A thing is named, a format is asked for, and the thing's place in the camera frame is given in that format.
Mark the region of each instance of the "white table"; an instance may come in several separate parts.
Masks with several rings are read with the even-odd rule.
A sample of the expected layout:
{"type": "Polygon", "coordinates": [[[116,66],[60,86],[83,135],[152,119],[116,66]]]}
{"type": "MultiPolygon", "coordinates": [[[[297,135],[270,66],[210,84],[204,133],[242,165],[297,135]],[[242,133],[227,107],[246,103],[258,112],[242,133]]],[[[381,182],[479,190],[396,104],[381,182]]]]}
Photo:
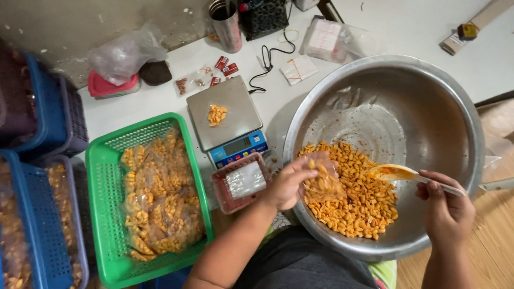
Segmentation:
{"type": "MultiPolygon", "coordinates": [[[[302,12],[296,6],[293,6],[288,29],[295,29],[300,34],[299,38],[294,41],[294,44],[297,46],[295,53],[289,55],[273,51],[273,70],[265,77],[257,78],[252,82],[254,85],[267,89],[267,92],[256,92],[251,97],[262,119],[264,125],[262,130],[267,136],[268,144],[274,150],[274,154],[279,160],[282,157],[284,137],[296,109],[316,83],[340,66],[339,64],[313,59],[319,72],[292,87],[289,86],[284,76],[279,72],[279,68],[287,63],[289,59],[300,56],[298,53],[300,45],[315,14],[321,15],[317,7],[302,12]]],[[[289,44],[278,42],[279,34],[280,32],[276,32],[251,42],[243,41],[243,48],[235,54],[228,54],[219,45],[212,44],[208,42],[207,38],[203,38],[170,51],[167,62],[170,64],[173,79],[176,80],[193,70],[200,69],[206,64],[213,66],[218,58],[224,55],[229,58],[229,63],[235,62],[239,68],[239,72],[231,76],[241,75],[250,90],[248,85],[250,78],[264,72],[257,59],[257,57],[262,57],[262,45],[266,45],[268,48],[279,48],[284,51],[291,50],[289,44]]],[[[294,32],[290,32],[288,37],[294,39],[294,34],[294,32]]],[[[154,87],[143,83],[141,90],[136,93],[98,101],[90,96],[87,87],[79,90],[84,104],[89,137],[90,140],[93,140],[129,124],[166,112],[181,114],[184,116],[192,136],[196,159],[200,166],[208,199],[213,200],[212,186],[209,182],[213,168],[207,155],[199,148],[198,140],[194,134],[194,126],[191,123],[187,109],[186,98],[191,94],[177,95],[174,88],[174,80],[154,87]]]]}
{"type": "Polygon", "coordinates": [[[475,103],[514,89],[514,7],[455,56],[438,44],[487,3],[489,0],[332,0],[346,24],[383,35],[383,53],[414,56],[439,66],[475,103]]]}

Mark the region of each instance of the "power cord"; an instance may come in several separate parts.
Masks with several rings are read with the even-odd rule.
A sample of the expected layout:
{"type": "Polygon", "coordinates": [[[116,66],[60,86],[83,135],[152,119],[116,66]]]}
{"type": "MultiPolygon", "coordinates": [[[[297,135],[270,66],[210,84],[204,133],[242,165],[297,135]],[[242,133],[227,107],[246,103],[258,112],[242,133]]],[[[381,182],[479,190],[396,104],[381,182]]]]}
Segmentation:
{"type": "MultiPolygon", "coordinates": [[[[291,17],[291,11],[292,11],[292,6],[293,6],[293,3],[291,1],[291,6],[289,8],[289,14],[287,15],[287,23],[289,24],[289,18],[291,17]]],[[[254,80],[255,78],[257,77],[261,77],[261,76],[264,76],[266,74],[268,74],[272,69],[273,69],[273,65],[271,64],[271,52],[273,50],[277,50],[277,51],[280,51],[282,53],[286,53],[286,54],[292,54],[296,51],[296,45],[293,44],[293,42],[289,41],[289,39],[287,39],[287,36],[286,36],[286,27],[284,27],[284,38],[286,40],[287,43],[289,43],[291,46],[292,46],[292,51],[283,51],[281,49],[278,49],[278,48],[272,48],[272,49],[268,49],[268,47],[266,45],[263,45],[261,47],[261,53],[262,53],[262,62],[263,62],[263,65],[264,65],[264,72],[259,74],[259,75],[256,75],[254,77],[252,77],[250,79],[250,81],[248,82],[248,84],[253,87],[254,89],[250,90],[248,93],[252,94],[254,92],[265,92],[266,90],[262,87],[259,87],[259,86],[255,86],[255,85],[252,85],[252,80],[254,80]],[[269,65],[266,64],[266,59],[264,58],[264,51],[266,50],[266,56],[268,57],[268,63],[269,65]]]]}

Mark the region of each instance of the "digital scale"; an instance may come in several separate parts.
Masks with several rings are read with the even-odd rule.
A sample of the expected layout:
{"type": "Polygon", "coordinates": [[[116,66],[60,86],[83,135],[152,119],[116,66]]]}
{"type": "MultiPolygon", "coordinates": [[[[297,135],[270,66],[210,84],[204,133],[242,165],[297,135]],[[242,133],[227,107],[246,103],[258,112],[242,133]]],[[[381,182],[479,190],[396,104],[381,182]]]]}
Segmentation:
{"type": "Polygon", "coordinates": [[[219,169],[253,152],[267,151],[262,121],[241,76],[187,98],[198,141],[215,168],[219,169]],[[210,127],[211,105],[227,109],[220,125],[210,127]]]}

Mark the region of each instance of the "green plastic basket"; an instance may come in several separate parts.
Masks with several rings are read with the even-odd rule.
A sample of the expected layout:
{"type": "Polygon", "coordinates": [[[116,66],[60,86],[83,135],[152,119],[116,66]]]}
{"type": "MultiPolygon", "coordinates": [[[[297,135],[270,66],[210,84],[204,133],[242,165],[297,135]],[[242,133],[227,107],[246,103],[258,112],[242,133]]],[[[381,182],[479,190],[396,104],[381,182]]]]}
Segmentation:
{"type": "Polygon", "coordinates": [[[214,239],[200,169],[181,115],[165,113],[93,140],[86,151],[86,166],[98,273],[104,286],[110,289],[128,287],[182,269],[193,264],[205,245],[214,239]],[[125,239],[128,230],[120,210],[125,201],[123,177],[126,173],[120,165],[120,158],[125,149],[148,145],[177,126],[186,143],[207,237],[179,254],[166,253],[150,262],[134,261],[129,257],[125,239]]]}

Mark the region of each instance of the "stainless steel bowl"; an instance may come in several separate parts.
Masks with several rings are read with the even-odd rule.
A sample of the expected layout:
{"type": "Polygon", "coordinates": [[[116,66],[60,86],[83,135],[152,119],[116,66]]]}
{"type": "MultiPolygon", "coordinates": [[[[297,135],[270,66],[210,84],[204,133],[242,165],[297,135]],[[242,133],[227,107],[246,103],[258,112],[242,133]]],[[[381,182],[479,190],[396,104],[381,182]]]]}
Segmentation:
{"type": "MultiPolygon", "coordinates": [[[[303,145],[343,140],[374,161],[445,173],[473,195],[484,163],[480,119],[464,89],[440,68],[408,56],[377,55],[349,63],[319,82],[296,111],[284,164],[303,145]]],[[[377,241],[347,238],[299,202],[295,213],[321,243],[365,261],[403,258],[430,245],[427,202],[415,183],[397,181],[399,218],[377,241]]]]}

